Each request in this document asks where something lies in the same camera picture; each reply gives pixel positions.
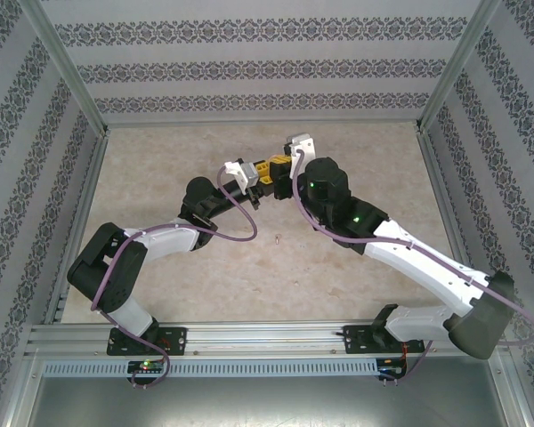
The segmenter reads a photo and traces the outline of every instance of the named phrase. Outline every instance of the wall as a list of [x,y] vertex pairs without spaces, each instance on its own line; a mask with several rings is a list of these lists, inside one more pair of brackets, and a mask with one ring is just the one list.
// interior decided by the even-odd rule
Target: wall
[[36,32],[0,0],[0,406],[41,323],[97,135]]
[[[497,8],[429,129],[476,268],[511,274],[534,313],[534,0]],[[532,328],[516,318],[512,334]],[[516,350],[534,412],[534,345]]]
[[417,119],[479,0],[43,1],[109,124]]

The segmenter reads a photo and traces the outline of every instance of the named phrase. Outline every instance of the floor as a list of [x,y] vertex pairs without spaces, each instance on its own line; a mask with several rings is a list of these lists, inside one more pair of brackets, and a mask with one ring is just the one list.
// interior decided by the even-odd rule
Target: floor
[[[204,175],[214,180],[224,162],[238,157],[265,159],[281,151],[288,135],[300,132],[314,138],[318,157],[332,157],[348,173],[354,196],[450,254],[411,123],[113,130],[84,243],[104,222],[136,228],[171,221],[191,178]],[[146,264],[133,295],[160,321],[373,318],[387,303],[439,303],[392,268],[314,232],[292,200],[263,199],[252,215],[259,228],[255,241],[214,238],[199,251]],[[235,209],[215,222],[230,235],[251,231]],[[71,288],[62,321],[101,323],[103,319],[89,311],[90,304]]]

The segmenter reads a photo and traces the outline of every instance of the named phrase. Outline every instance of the aluminum frame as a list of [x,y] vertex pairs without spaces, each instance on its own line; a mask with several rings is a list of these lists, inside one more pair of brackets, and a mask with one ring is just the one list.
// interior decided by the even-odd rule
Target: aluminum frame
[[[433,162],[431,144],[426,134],[416,127],[417,140],[424,156],[425,166],[438,202],[454,258],[462,262],[463,243],[460,241],[449,199],[442,186],[439,168]],[[80,206],[79,225],[71,239],[71,253],[77,253],[86,218],[93,202],[96,178],[101,168],[105,138],[95,153],[94,175],[87,185],[83,206]],[[57,304],[61,308],[65,300],[60,290]],[[50,313],[53,322],[55,312]],[[189,329],[185,355],[174,360],[212,359],[375,359],[399,357],[399,353],[347,355],[343,338],[336,335],[344,325],[370,324],[371,320],[344,320],[332,322],[252,322],[252,323],[186,323],[163,324],[183,326]],[[110,325],[42,325],[32,326],[21,361],[20,371],[14,382],[10,402],[0,425],[27,426],[36,402],[45,363],[51,360],[138,360],[142,357],[111,357],[106,354]],[[428,357],[466,356],[450,342],[436,342]],[[495,350],[489,359],[489,368],[497,389],[506,422],[511,427],[534,426],[534,419],[523,394],[516,366],[508,349]]]
[[459,40],[457,48],[452,53],[447,66],[441,73],[439,82],[425,104],[424,111],[419,118],[422,129],[428,129],[433,120],[435,120],[437,112],[443,105],[453,84],[463,70],[469,55],[474,50],[479,38],[481,38],[482,32],[499,5],[500,0],[481,0],[479,2],[477,9],[465,28],[463,36]]
[[91,204],[93,203],[93,196],[95,194],[95,188],[97,187],[97,181],[99,180],[99,174],[101,173],[101,167],[103,159],[105,157],[105,151],[107,144],[109,143],[110,131],[102,131],[97,139],[97,146],[93,153],[93,159],[91,167],[89,168],[88,176],[85,178],[85,187],[83,196],[79,201],[77,207],[76,220],[69,233],[69,240],[67,243],[67,250],[61,260],[60,274],[53,286],[52,302],[47,307],[44,322],[51,324],[61,321],[61,313],[65,307],[65,301],[68,296],[69,283],[65,279],[67,271],[77,258],[79,254],[79,247],[81,246],[81,240],[85,233],[85,225],[87,224],[87,218],[89,217],[89,211],[91,210]]
[[45,13],[40,0],[20,0],[19,4],[22,11],[24,11],[24,15],[31,22],[32,27],[50,53],[55,67],[60,71],[73,96],[76,97],[79,107],[85,113],[95,133],[99,134],[106,130],[107,124],[104,122],[101,112],[97,108],[93,97],[87,91],[83,78],[79,75],[77,67]]

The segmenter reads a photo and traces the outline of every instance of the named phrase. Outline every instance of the purple cable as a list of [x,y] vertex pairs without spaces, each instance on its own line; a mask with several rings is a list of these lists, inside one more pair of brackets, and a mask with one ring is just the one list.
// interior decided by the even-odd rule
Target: purple cable
[[[481,285],[476,280],[473,280],[472,278],[468,277],[463,271],[454,268],[452,265],[446,263],[445,261],[438,258],[434,254],[431,254],[429,251],[427,251],[421,246],[415,245],[412,242],[409,242],[408,240],[399,240],[397,238],[381,238],[379,236],[375,238],[345,238],[343,236],[338,236],[337,234],[331,231],[328,231],[324,227],[319,225],[316,221],[314,221],[311,218],[309,213],[306,212],[306,209],[304,208],[303,203],[301,202],[301,198],[299,196],[298,175],[299,175],[299,170],[301,169],[301,165],[303,164],[303,161],[304,161],[304,151],[302,151],[301,149],[298,149],[296,152],[299,154],[299,160],[296,165],[295,172],[293,173],[293,197],[295,198],[295,202],[296,202],[297,207],[299,208],[299,211],[301,211],[301,214],[303,215],[303,217],[306,219],[306,221],[308,221],[311,224],[312,227],[314,227],[314,229],[320,231],[322,234],[326,236],[329,236],[330,238],[333,238],[334,240],[337,240],[339,242],[344,242],[344,243],[392,243],[395,245],[403,245],[407,247],[408,249],[413,248],[419,253],[425,255],[430,260],[437,262],[439,265],[444,267],[446,270],[449,270],[450,272],[455,274],[457,277],[462,278],[466,283],[469,283],[473,285],[474,287],[481,289],[483,292],[489,294],[493,298],[502,302],[507,307],[513,309],[518,314],[526,318],[534,327],[534,317],[527,310],[515,304],[514,302],[507,300],[504,296],[496,293],[492,289],[489,289]],[[513,341],[513,342],[499,341],[498,345],[521,346],[521,345],[529,344],[531,342],[534,342],[534,334],[520,341]]]
[[[110,275],[112,274],[113,270],[115,269],[115,266],[117,265],[118,259],[121,257],[122,253],[125,251],[125,248],[133,242],[136,238],[151,233],[152,231],[156,230],[162,230],[162,229],[190,229],[190,230],[197,230],[201,233],[207,233],[211,234],[212,236],[217,236],[219,238],[225,238],[226,240],[230,240],[232,242],[248,242],[250,240],[253,240],[257,237],[257,225],[255,224],[255,221],[253,221],[253,218],[251,215],[246,211],[245,207],[243,207],[230,193],[228,193],[225,188],[222,185],[222,174],[225,171],[225,166],[223,166],[219,172],[217,173],[217,186],[218,189],[223,193],[224,196],[228,198],[232,202],[232,204],[239,209],[239,211],[247,218],[249,223],[251,224],[251,228],[253,229],[253,233],[248,238],[235,238],[233,236],[227,236],[222,233],[218,233],[217,231],[212,231],[208,229],[204,229],[202,227],[197,227],[195,225],[191,224],[173,224],[173,223],[167,223],[167,224],[160,224],[155,225],[153,227],[148,227],[147,229],[144,229],[143,231],[139,231],[137,233],[134,233],[131,237],[129,237],[127,240],[123,242],[123,244],[118,248],[117,252],[115,253],[115,256],[113,257],[113,261],[111,262],[110,266],[107,268],[107,271],[105,272],[105,276],[103,276],[103,279],[101,281],[101,284],[99,285],[99,289],[97,289],[97,294],[95,294],[95,297],[93,298],[93,303],[91,304],[91,311],[97,310],[97,305],[99,304],[99,300],[101,299],[103,292],[105,292],[105,287],[107,287],[107,283],[109,282]],[[100,314],[107,319],[110,323],[112,323],[115,327],[117,327],[123,334],[129,336],[130,338],[133,338],[135,341],[140,342],[141,344],[144,344],[146,346],[151,347],[151,349],[158,351],[160,354],[162,354],[165,362],[166,362],[166,369],[165,372],[156,380],[154,380],[150,384],[146,384],[143,386],[138,385],[134,382],[134,378],[138,372],[133,373],[133,377],[131,378],[131,383],[133,384],[133,387],[142,387],[143,389],[148,389],[149,387],[153,387],[157,385],[158,383],[164,381],[166,376],[168,375],[168,372],[170,372],[170,358],[166,354],[166,351],[158,347],[157,345],[143,340],[141,337],[136,336],[135,334],[127,331],[125,328],[120,326],[115,319],[113,319],[111,316],[109,316],[107,313],[100,311]]]
[[414,366],[411,367],[411,369],[409,370],[409,372],[407,372],[404,376],[402,376],[402,378],[400,378],[399,380],[396,380],[396,378],[394,378],[393,376],[389,375],[389,374],[384,374],[384,373],[380,373],[381,376],[385,376],[386,378],[389,378],[391,380],[394,380],[395,381],[395,385],[399,384],[399,383],[404,383],[408,378],[410,378],[410,376],[412,376],[416,371],[417,369],[419,368],[419,366],[424,362],[425,360],[425,357],[427,356],[427,353],[429,353],[429,350],[431,349],[431,346],[433,345],[433,341],[430,341],[427,343],[427,345],[425,346],[425,349],[423,351],[423,353],[421,353],[421,356],[419,356],[419,359],[417,360],[417,362],[414,364]]

